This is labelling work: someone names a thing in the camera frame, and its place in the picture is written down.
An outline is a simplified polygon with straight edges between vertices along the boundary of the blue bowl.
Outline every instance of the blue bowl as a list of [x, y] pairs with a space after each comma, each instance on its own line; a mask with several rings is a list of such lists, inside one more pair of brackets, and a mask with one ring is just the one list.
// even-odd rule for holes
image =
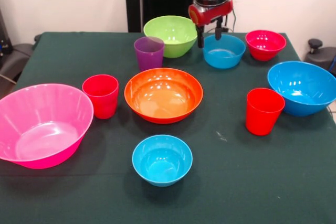
[[268, 71], [267, 79], [270, 87], [283, 96], [284, 111], [291, 115], [314, 114], [336, 99], [336, 78], [310, 63], [278, 63]]
[[231, 35], [223, 34], [220, 40], [216, 40], [215, 35], [204, 39], [204, 59], [214, 68], [227, 69], [236, 66], [245, 50], [245, 43]]
[[187, 172], [193, 154], [186, 143], [175, 136], [155, 135], [140, 142], [134, 149], [135, 171], [153, 186], [171, 186]]

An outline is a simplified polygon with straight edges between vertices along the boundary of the bowl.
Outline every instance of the bowl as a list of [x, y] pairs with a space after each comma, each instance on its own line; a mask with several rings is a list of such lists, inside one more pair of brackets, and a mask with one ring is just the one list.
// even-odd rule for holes
[[166, 58], [185, 55], [197, 39], [195, 24], [191, 19], [180, 16], [161, 16], [148, 21], [143, 27], [147, 37], [156, 37], [164, 41]]
[[215, 35], [204, 39], [204, 59], [214, 68], [226, 69], [236, 66], [245, 50], [245, 43], [231, 35], [222, 35], [220, 40], [216, 40]]
[[274, 58], [287, 44], [281, 34], [267, 30], [251, 31], [245, 39], [252, 57], [260, 61]]
[[170, 135], [150, 136], [133, 151], [135, 171], [153, 186], [175, 184], [190, 170], [193, 154], [181, 139]]
[[183, 120], [197, 108], [203, 89], [187, 72], [153, 68], [132, 77], [124, 96], [131, 109], [145, 120], [170, 124]]
[[278, 63], [268, 71], [267, 79], [270, 87], [285, 99], [284, 112], [291, 115], [314, 114], [336, 99], [336, 78], [310, 63]]
[[93, 105], [79, 89], [39, 84], [0, 100], [0, 158], [33, 169], [67, 160], [93, 119]]

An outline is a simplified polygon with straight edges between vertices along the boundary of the red bowl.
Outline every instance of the red bowl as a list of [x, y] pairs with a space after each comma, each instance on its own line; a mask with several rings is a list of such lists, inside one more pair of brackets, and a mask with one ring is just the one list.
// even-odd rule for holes
[[170, 124], [183, 120], [201, 103], [203, 89], [191, 74], [173, 68], [154, 68], [135, 75], [125, 86], [131, 109], [145, 120]]
[[287, 44], [281, 34], [267, 30], [251, 31], [245, 40], [252, 57], [260, 61], [274, 58]]

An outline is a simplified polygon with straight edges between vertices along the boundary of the pink bowl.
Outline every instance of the pink bowl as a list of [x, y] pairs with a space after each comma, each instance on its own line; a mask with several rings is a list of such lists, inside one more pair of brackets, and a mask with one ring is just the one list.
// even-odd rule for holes
[[79, 146], [93, 105], [79, 89], [40, 84], [0, 100], [0, 158], [32, 169], [56, 166]]
[[266, 30], [251, 31], [245, 39], [253, 58], [260, 61], [274, 58], [285, 48], [287, 43], [281, 34]]

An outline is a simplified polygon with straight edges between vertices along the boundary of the bowl rim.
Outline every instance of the bowl rim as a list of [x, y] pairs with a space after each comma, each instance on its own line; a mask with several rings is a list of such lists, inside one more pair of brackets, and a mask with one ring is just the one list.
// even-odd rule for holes
[[141, 53], [143, 53], [143, 54], [152, 54], [152, 53], [154, 53], [154, 52], [142, 51], [142, 50], [140, 50], [140, 49], [138, 49], [138, 48], [136, 47], [135, 44], [137, 44], [137, 42], [139, 42], [140, 40], [143, 40], [144, 38], [146, 38], [146, 39], [155, 39], [155, 40], [158, 40], [158, 41], [156, 41], [156, 42], [157, 42], [158, 44], [161, 44], [161, 48], [160, 48], [159, 50], [155, 51], [155, 52], [160, 52], [161, 50], [164, 50], [164, 42], [163, 42], [162, 39], [160, 39], [160, 38], [156, 38], [156, 37], [152, 37], [152, 36], [145, 36], [145, 37], [140, 37], [139, 39], [137, 39], [137, 40], [133, 43], [133, 47], [134, 47], [135, 51], [141, 52]]
[[[162, 70], [170, 70], [170, 71], [175, 71], [175, 72], [183, 73], [183, 74], [186, 74], [186, 75], [190, 76], [191, 78], [193, 78], [193, 79], [196, 81], [196, 83], [198, 84], [198, 86], [199, 86], [200, 89], [201, 89], [201, 98], [199, 99], [199, 101], [198, 101], [198, 102], [197, 102], [197, 103], [196, 103], [190, 110], [188, 110], [187, 112], [185, 112], [185, 113], [183, 113], [183, 114], [181, 114], [181, 115], [173, 116], [173, 117], [170, 117], [170, 118], [155, 118], [155, 117], [152, 117], [152, 116], [143, 114], [142, 112], [140, 112], [140, 111], [138, 111], [137, 109], [135, 109], [135, 107], [134, 107], [132, 104], [130, 104], [130, 103], [128, 102], [128, 100], [127, 100], [127, 98], [126, 98], [126, 88], [130, 85], [130, 83], [132, 82], [132, 80], [133, 80], [134, 78], [136, 78], [137, 76], [139, 76], [139, 75], [141, 75], [141, 74], [144, 74], [144, 73], [146, 73], [146, 72], [151, 72], [151, 71], [154, 71], [154, 70], [160, 70], [160, 69], [162, 69]], [[183, 71], [183, 70], [177, 69], [177, 68], [151, 68], [151, 69], [148, 69], [148, 70], [139, 72], [139, 73], [137, 73], [135, 76], [133, 76], [133, 77], [126, 83], [125, 88], [124, 88], [124, 99], [125, 99], [127, 105], [128, 105], [128, 106], [129, 106], [135, 113], [137, 113], [137, 114], [139, 114], [139, 115], [141, 115], [141, 116], [144, 116], [144, 117], [146, 117], [146, 118], [159, 119], [159, 120], [175, 119], [175, 118], [179, 118], [179, 117], [181, 117], [181, 116], [185, 116], [185, 115], [188, 115], [188, 114], [192, 113], [192, 112], [193, 112], [193, 111], [200, 105], [200, 103], [202, 102], [202, 100], [203, 100], [203, 95], [204, 95], [204, 91], [203, 91], [203, 87], [202, 87], [201, 83], [200, 83], [200, 82], [199, 82], [199, 81], [198, 81], [192, 74], [190, 74], [190, 73], [188, 73], [188, 72], [185, 72], [185, 71]]]
[[[192, 21], [190, 18], [186, 18], [186, 17], [182, 17], [182, 16], [177, 16], [177, 15], [164, 15], [164, 16], [159, 16], [159, 17], [156, 17], [156, 18], [152, 18], [151, 20], [148, 20], [147, 23], [143, 26], [143, 33], [145, 34], [145, 36], [146, 36], [146, 37], [155, 37], [155, 36], [152, 36], [152, 35], [148, 35], [148, 33], [146, 33], [146, 27], [147, 27], [147, 25], [148, 25], [150, 22], [154, 21], [154, 20], [162, 19], [162, 18], [166, 18], [166, 17], [177, 17], [177, 18], [180, 18], [180, 19], [188, 20], [188, 21], [190, 21], [191, 23], [193, 23], [193, 21]], [[165, 41], [164, 41], [164, 44], [165, 44], [165, 45], [172, 45], [172, 46], [176, 45], [176, 46], [178, 46], [178, 45], [183, 45], [183, 44], [189, 43], [189, 42], [191, 42], [191, 41], [193, 41], [193, 40], [195, 40], [195, 39], [197, 39], [197, 31], [196, 31], [196, 29], [195, 29], [195, 36], [194, 36], [192, 39], [189, 39], [189, 40], [187, 40], [187, 41], [185, 41], [185, 42], [183, 42], [183, 43], [180, 43], [180, 44], [174, 44], [174, 43], [169, 43], [169, 42], [165, 42]]]
[[[280, 63], [275, 64], [275, 65], [274, 65], [273, 67], [271, 67], [271, 68], [268, 70], [268, 72], [267, 72], [267, 81], [268, 81], [268, 84], [269, 84], [269, 85], [271, 86], [271, 88], [272, 88], [273, 90], [275, 90], [276, 92], [278, 92], [277, 89], [275, 89], [275, 87], [274, 87], [274, 86], [271, 84], [271, 82], [270, 82], [270, 77], [269, 77], [269, 75], [270, 75], [271, 71], [273, 71], [274, 68], [276, 68], [276, 67], [278, 67], [278, 66], [280, 66], [280, 65], [293, 64], [293, 63], [295, 63], [295, 64], [304, 64], [304, 65], [307, 65], [307, 66], [311, 66], [311, 67], [313, 67], [313, 68], [320, 69], [320, 70], [322, 70], [322, 72], [324, 72], [326, 75], [329, 75], [330, 77], [332, 77], [332, 78], [334, 79], [335, 83], [336, 83], [336, 78], [335, 78], [330, 72], [326, 71], [325, 69], [323, 69], [323, 68], [321, 68], [321, 67], [319, 67], [319, 66], [316, 66], [316, 65], [314, 65], [314, 64], [308, 63], [308, 62], [290, 60], [290, 61], [284, 61], [284, 62], [280, 62]], [[291, 99], [291, 98], [288, 98], [288, 97], [283, 97], [283, 98], [284, 98], [284, 99], [287, 99], [287, 100], [289, 100], [289, 101], [298, 103], [298, 104], [302, 104], [302, 105], [310, 105], [310, 106], [328, 105], [328, 104], [332, 103], [332, 102], [335, 100], [335, 98], [334, 98], [333, 100], [330, 100], [330, 101], [328, 101], [328, 102], [311, 104], [311, 103], [298, 102], [298, 101], [295, 101], [295, 100], [293, 100], [293, 99]]]
[[[140, 174], [140, 172], [136, 169], [135, 165], [134, 165], [134, 154], [135, 154], [135, 151], [139, 148], [139, 146], [144, 143], [145, 141], [153, 138], [153, 137], [158, 137], [158, 136], [164, 136], [164, 137], [169, 137], [169, 138], [174, 138], [178, 141], [180, 141], [183, 145], [186, 146], [187, 150], [189, 151], [190, 153], [190, 156], [191, 156], [191, 162], [190, 162], [190, 166], [188, 167], [188, 169], [186, 170], [186, 172], [184, 172], [180, 177], [174, 179], [174, 180], [170, 180], [170, 181], [166, 181], [166, 182], [157, 182], [157, 181], [154, 181], [154, 180], [151, 180], [151, 179], [148, 179], [146, 177], [144, 177], [143, 175]], [[137, 174], [139, 174], [140, 177], [142, 177], [144, 180], [150, 182], [150, 183], [154, 183], [154, 184], [160, 184], [160, 185], [164, 185], [164, 184], [170, 184], [170, 183], [175, 183], [177, 181], [179, 181], [180, 179], [182, 179], [191, 169], [191, 167], [193, 166], [193, 152], [191, 151], [190, 147], [187, 145], [187, 143], [185, 143], [182, 139], [176, 137], [176, 136], [173, 136], [173, 135], [168, 135], [168, 134], [158, 134], [158, 135], [152, 135], [152, 136], [149, 136], [149, 137], [146, 137], [144, 140], [142, 140], [140, 143], [138, 143], [136, 145], [136, 147], [134, 148], [133, 150], [133, 153], [132, 153], [132, 165], [133, 165], [133, 168], [134, 170], [136, 171]]]
[[[251, 104], [251, 102], [249, 101], [249, 96], [251, 95], [252, 92], [256, 92], [258, 90], [267, 90], [267, 91], [271, 91], [272, 93], [275, 93], [276, 95], [278, 95], [279, 97], [281, 97], [281, 101], [282, 101], [282, 106], [281, 106], [281, 109], [279, 110], [275, 110], [275, 111], [266, 111], [266, 110], [261, 110], [257, 107], [255, 107], [253, 104]], [[258, 110], [258, 111], [261, 111], [262, 113], [266, 113], [266, 114], [273, 114], [273, 113], [278, 113], [278, 112], [281, 112], [284, 108], [285, 108], [285, 105], [286, 105], [286, 102], [285, 102], [285, 99], [284, 97], [276, 90], [274, 89], [268, 89], [268, 88], [254, 88], [254, 89], [251, 89], [250, 91], [247, 92], [247, 95], [246, 95], [246, 102], [252, 107], [254, 108], [255, 110]]]
[[[210, 38], [214, 38], [214, 37], [215, 37], [214, 34], [211, 34], [211, 35], [206, 36], [206, 37], [204, 38], [204, 43], [205, 43], [208, 39], [210, 39]], [[236, 36], [233, 36], [233, 35], [229, 35], [229, 34], [222, 34], [222, 38], [223, 38], [223, 37], [231, 37], [231, 38], [236, 39], [239, 43], [241, 43], [241, 44], [244, 46], [244, 50], [243, 50], [243, 52], [241, 52], [240, 54], [235, 55], [235, 56], [236, 56], [236, 57], [241, 57], [241, 56], [243, 56], [243, 54], [246, 52], [246, 45], [245, 45], [245, 43], [244, 43], [244, 41], [243, 41], [242, 39], [240, 39], [240, 38], [238, 38], [238, 37], [236, 37]]]
[[52, 156], [55, 156], [61, 152], [63, 152], [64, 150], [68, 149], [69, 147], [71, 147], [72, 145], [74, 145], [76, 142], [78, 142], [80, 139], [82, 139], [84, 137], [84, 135], [86, 134], [86, 132], [88, 131], [89, 127], [91, 126], [92, 124], [92, 120], [93, 120], [93, 104], [90, 100], [90, 98], [83, 92], [81, 91], [80, 89], [74, 87], [74, 86], [71, 86], [71, 85], [67, 85], [67, 84], [63, 84], [63, 83], [41, 83], [41, 84], [36, 84], [36, 85], [30, 85], [30, 86], [27, 86], [27, 87], [23, 87], [19, 90], [16, 90], [14, 91], [13, 93], [10, 93], [8, 94], [7, 96], [3, 97], [2, 99], [0, 99], [0, 102], [3, 102], [4, 100], [6, 99], [9, 99], [10, 97], [12, 96], [15, 96], [16, 94], [18, 93], [22, 93], [22, 92], [25, 92], [27, 91], [27, 89], [32, 89], [32, 88], [36, 88], [36, 87], [42, 87], [42, 86], [63, 86], [63, 87], [67, 87], [67, 88], [70, 88], [70, 89], [73, 89], [75, 90], [76, 92], [79, 92], [79, 93], [82, 93], [82, 96], [84, 97], [84, 99], [87, 99], [87, 101], [89, 102], [89, 105], [90, 105], [90, 112], [91, 112], [91, 119], [89, 120], [89, 123], [87, 125], [87, 127], [85, 128], [85, 130], [77, 137], [77, 139], [75, 141], [73, 141], [71, 144], [69, 144], [66, 148], [63, 148], [62, 150], [60, 151], [57, 151], [57, 152], [54, 152], [53, 154], [50, 154], [50, 155], [47, 155], [47, 156], [43, 156], [43, 157], [38, 157], [38, 158], [32, 158], [32, 159], [13, 159], [13, 158], [6, 158], [6, 157], [2, 157], [0, 156], [0, 159], [2, 160], [5, 160], [5, 161], [10, 161], [10, 162], [20, 162], [20, 163], [23, 163], [23, 162], [33, 162], [33, 161], [39, 161], [39, 160], [42, 160], [42, 159], [46, 159], [46, 158], [49, 158], [49, 157], [52, 157]]
[[[116, 88], [113, 89], [110, 93], [108, 93], [108, 94], [104, 94], [104, 95], [92, 95], [92, 94], [88, 94], [88, 93], [85, 91], [84, 85], [85, 85], [89, 80], [91, 80], [91, 79], [93, 79], [93, 78], [95, 78], [95, 77], [98, 77], [98, 76], [112, 77], [112, 79], [115, 80], [115, 81], [117, 82], [117, 86], [116, 86]], [[100, 97], [107, 97], [107, 96], [109, 96], [109, 95], [115, 93], [116, 91], [119, 91], [119, 81], [117, 80], [116, 77], [114, 77], [114, 76], [112, 76], [112, 75], [110, 75], [110, 74], [105, 74], [105, 73], [102, 73], [102, 74], [95, 74], [95, 75], [93, 75], [93, 76], [88, 77], [88, 78], [82, 83], [82, 92], [83, 92], [85, 95], [89, 96], [89, 97], [95, 97], [95, 98], [98, 98], [98, 97], [99, 97], [99, 98], [100, 98]]]
[[[261, 32], [261, 31], [266, 31], [266, 32], [268, 32], [268, 33], [272, 33], [272, 34], [276, 34], [276, 35], [280, 36], [280, 38], [282, 38], [282, 40], [285, 42], [284, 45], [283, 45], [282, 47], [278, 48], [278, 49], [273, 49], [273, 50], [270, 50], [270, 49], [260, 49], [260, 48], [257, 48], [257, 47], [255, 47], [255, 46], [253, 46], [253, 45], [248, 41], [247, 36], [249, 36], [249, 35], [252, 34], [252, 33]], [[280, 33], [277, 33], [277, 32], [275, 32], [275, 31], [271, 31], [271, 30], [262, 30], [262, 29], [259, 29], [259, 30], [249, 31], [249, 32], [245, 35], [245, 41], [246, 41], [246, 43], [247, 43], [247, 45], [248, 45], [249, 47], [252, 47], [252, 48], [257, 49], [257, 50], [260, 50], [260, 51], [265, 51], [265, 52], [278, 52], [278, 51], [283, 50], [283, 49], [287, 46], [287, 40], [286, 40], [286, 38], [285, 38], [283, 35], [281, 35]]]

